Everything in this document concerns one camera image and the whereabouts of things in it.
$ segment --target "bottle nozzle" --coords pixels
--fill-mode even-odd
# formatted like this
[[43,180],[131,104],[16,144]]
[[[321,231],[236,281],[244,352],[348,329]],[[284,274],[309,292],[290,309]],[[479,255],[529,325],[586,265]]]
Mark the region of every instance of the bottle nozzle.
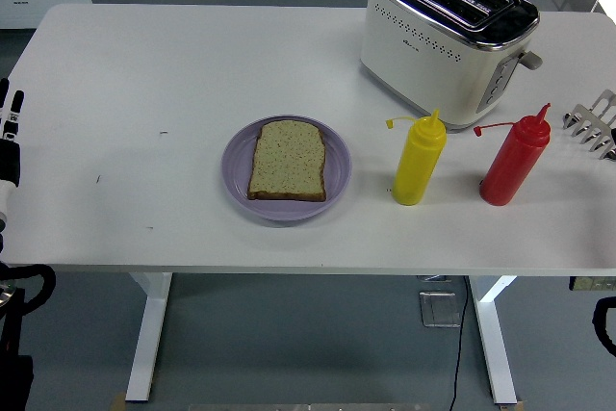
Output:
[[546,106],[544,106],[541,111],[539,112],[539,114],[535,117],[535,123],[536,124],[540,124],[541,122],[543,122],[543,120],[546,118],[546,113],[548,112],[548,108],[551,106],[550,103],[548,103]]
[[434,113],[432,113],[432,116],[430,116],[430,127],[436,127],[436,124],[438,124],[439,122],[439,110],[436,109],[434,110]]

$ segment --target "yellow bottle cap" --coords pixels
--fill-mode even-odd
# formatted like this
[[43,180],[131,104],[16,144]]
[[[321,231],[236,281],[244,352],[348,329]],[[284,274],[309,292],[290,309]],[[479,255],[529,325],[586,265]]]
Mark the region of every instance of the yellow bottle cap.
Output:
[[447,129],[439,119],[439,110],[434,110],[432,116],[418,119],[414,124],[414,133],[423,144],[444,144],[447,139]]

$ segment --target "black cable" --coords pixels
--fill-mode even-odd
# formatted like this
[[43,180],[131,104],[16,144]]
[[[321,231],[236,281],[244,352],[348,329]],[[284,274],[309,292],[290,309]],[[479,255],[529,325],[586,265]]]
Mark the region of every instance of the black cable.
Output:
[[460,358],[462,357],[462,330],[464,329],[464,318],[466,315],[466,308],[469,305],[469,279],[468,276],[464,276],[464,285],[466,287],[466,295],[464,297],[464,308],[462,309],[462,317],[460,320],[460,335],[458,337],[458,358],[455,362],[455,377],[453,379],[453,399],[449,406],[449,411],[453,409],[455,399],[458,397],[458,374],[460,373]]

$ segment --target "slice of bread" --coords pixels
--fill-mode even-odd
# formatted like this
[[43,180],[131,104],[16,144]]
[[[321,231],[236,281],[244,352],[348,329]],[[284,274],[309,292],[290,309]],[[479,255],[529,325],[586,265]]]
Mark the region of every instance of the slice of bread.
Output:
[[252,160],[248,199],[326,199],[322,131],[298,120],[276,120],[261,127]]

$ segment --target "white table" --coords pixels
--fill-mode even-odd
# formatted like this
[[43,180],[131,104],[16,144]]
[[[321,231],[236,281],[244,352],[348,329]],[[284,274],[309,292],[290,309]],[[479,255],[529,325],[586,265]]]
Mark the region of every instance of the white table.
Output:
[[[514,200],[478,194],[508,129],[449,135],[423,202],[388,189],[410,108],[359,61],[363,9],[72,5],[43,19],[10,76],[26,94],[22,180],[2,258],[132,272],[148,293],[127,399],[145,400],[171,274],[469,274],[496,403],[515,402],[494,297],[514,276],[614,275],[616,182],[562,116],[616,88],[616,27],[543,13],[494,123],[552,108],[552,142]],[[240,209],[220,158],[247,124],[308,116],[345,140],[353,172],[334,207],[298,223]]]

